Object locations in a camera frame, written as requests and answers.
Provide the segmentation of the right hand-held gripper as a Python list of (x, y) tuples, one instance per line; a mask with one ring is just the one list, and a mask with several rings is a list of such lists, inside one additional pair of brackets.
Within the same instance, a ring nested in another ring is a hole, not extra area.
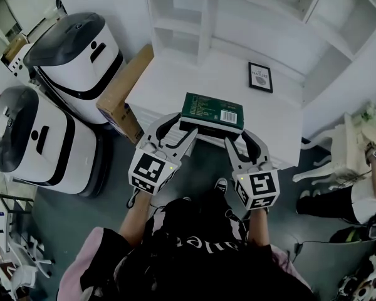
[(257, 135), (244, 129), (241, 137), (248, 156), (241, 154), (229, 137), (224, 139), (234, 190), (247, 211), (268, 208), (279, 196), (278, 170), (268, 162), (268, 147)]

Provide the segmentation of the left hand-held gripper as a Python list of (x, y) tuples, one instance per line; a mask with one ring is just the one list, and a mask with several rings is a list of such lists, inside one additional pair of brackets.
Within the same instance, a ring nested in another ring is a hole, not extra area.
[(176, 145), (161, 145), (161, 140), (179, 121), (180, 112), (164, 115), (151, 123), (135, 148), (128, 170), (129, 184), (151, 195), (158, 194), (175, 176), (182, 156), (198, 134), (195, 127)]

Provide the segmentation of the dark green box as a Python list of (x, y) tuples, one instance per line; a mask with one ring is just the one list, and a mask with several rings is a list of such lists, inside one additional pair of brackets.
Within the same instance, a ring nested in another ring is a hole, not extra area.
[(188, 132), (196, 127), (200, 135), (236, 140), (244, 130), (243, 106), (187, 93), (180, 113), (179, 129)]

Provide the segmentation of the white shelving cabinet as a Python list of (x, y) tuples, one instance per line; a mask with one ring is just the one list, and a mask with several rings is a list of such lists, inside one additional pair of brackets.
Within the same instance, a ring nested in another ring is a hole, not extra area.
[(210, 49), (298, 82), (307, 105), (376, 36), (376, 0), (147, 0), (157, 54), (200, 65)]

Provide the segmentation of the person's left forearm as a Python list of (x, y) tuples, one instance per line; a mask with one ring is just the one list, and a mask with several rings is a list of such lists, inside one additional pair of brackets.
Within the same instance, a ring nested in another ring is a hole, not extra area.
[(145, 225), (149, 218), (151, 199), (151, 194), (140, 191), (136, 195), (135, 203), (128, 210), (118, 231), (132, 248), (135, 248), (142, 242)]

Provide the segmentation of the person's right forearm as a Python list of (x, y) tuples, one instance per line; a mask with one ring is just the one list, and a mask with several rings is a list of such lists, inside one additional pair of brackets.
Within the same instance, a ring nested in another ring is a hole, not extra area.
[(267, 216), (265, 209), (251, 211), (248, 231), (248, 242), (250, 244), (257, 246), (268, 246), (270, 244)]

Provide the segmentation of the white ornate carved table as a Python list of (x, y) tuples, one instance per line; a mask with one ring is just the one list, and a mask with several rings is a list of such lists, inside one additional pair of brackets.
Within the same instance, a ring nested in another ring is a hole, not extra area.
[(309, 143), (301, 145), (305, 151), (326, 140), (331, 141), (330, 153), (314, 162), (314, 169), (295, 174), (293, 182), (312, 179), (312, 185), (327, 183), (332, 190), (349, 187), (371, 176), (365, 155), (369, 143), (376, 144), (376, 107), (369, 103), (361, 114), (352, 117), (345, 113), (343, 119), (343, 124), (323, 131)]

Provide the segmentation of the white robot with dark lid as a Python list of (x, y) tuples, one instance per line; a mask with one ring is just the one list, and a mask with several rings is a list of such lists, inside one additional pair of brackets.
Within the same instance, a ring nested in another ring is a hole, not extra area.
[(27, 86), (0, 94), (0, 172), (65, 194), (99, 195), (112, 142)]
[(24, 64), (87, 123), (103, 125), (97, 101), (126, 65), (105, 18), (94, 12), (68, 14), (44, 32)]

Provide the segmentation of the person's black clothing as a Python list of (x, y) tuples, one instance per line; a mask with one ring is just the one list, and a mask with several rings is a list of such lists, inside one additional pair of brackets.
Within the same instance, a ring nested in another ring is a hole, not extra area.
[(279, 264), (266, 210), (244, 229), (226, 189), (220, 179), (199, 203), (179, 198), (153, 216), (139, 193), (119, 231), (94, 230), (85, 242), (78, 301), (317, 301)]

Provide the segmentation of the black green equipment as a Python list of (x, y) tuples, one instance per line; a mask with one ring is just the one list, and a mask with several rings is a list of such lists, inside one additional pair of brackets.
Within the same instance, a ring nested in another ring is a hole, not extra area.
[(365, 236), (365, 231), (361, 227), (348, 227), (342, 230), (338, 230), (333, 234), (329, 242), (330, 243), (352, 243), (362, 241)]

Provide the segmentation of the person's pink jacket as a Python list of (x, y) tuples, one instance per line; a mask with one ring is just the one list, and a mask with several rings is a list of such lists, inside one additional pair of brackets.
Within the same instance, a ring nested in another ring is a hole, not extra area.
[(164, 231), (135, 248), (95, 228), (64, 273), (57, 301), (316, 301), (270, 246)]

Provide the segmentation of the small brown cardboard box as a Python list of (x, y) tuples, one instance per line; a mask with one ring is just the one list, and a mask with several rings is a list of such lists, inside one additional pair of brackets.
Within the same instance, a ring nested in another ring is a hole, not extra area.
[(28, 39), (25, 37), (24, 34), (18, 34), (7, 46), (7, 48), (3, 51), (3, 57), (8, 62), (12, 62), (14, 57), (18, 54), (20, 49), (28, 44)]

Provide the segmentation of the white chair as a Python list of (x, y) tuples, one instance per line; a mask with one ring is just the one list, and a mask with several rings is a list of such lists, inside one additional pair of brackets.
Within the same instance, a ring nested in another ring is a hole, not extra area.
[(54, 259), (43, 259), (38, 255), (38, 242), (32, 248), (8, 241), (9, 252), (0, 261), (0, 279), (3, 287), (12, 293), (20, 287), (34, 288), (37, 274), (41, 272), (46, 278), (51, 272), (46, 271), (43, 265), (54, 265)]

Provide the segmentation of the black picture frame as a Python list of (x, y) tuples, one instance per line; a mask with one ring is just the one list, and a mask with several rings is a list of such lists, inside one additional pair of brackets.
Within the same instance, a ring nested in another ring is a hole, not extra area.
[(273, 93), (273, 82), (269, 67), (249, 62), (248, 79), (249, 88), (261, 90), (267, 93)]

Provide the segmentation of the metal frame table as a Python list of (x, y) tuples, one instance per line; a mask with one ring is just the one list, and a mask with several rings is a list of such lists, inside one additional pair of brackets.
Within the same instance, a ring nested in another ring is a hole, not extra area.
[(9, 253), (9, 241), (25, 245), (31, 241), (34, 199), (0, 193), (0, 255)]

